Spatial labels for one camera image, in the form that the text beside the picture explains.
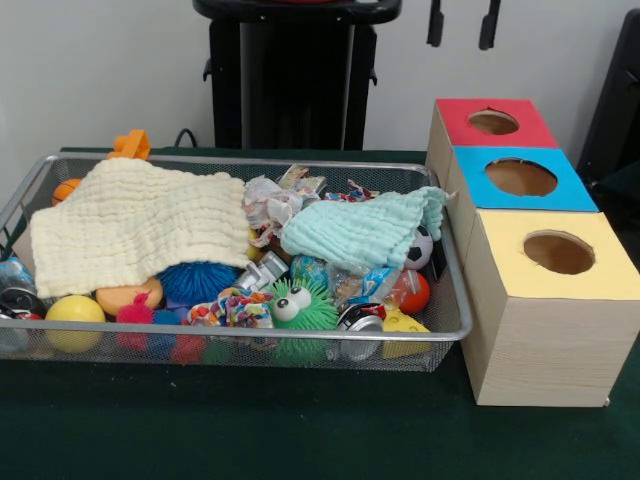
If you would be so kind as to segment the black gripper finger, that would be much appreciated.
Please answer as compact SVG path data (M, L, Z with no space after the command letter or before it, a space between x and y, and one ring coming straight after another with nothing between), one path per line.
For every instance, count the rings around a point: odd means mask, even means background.
M438 48L442 42L443 28L444 14L442 12L442 1L432 0L430 3L426 43L434 48Z
M490 50L495 46L495 38L497 32L497 24L501 9L501 0L490 0L487 13L484 15L480 34L478 48L480 50Z

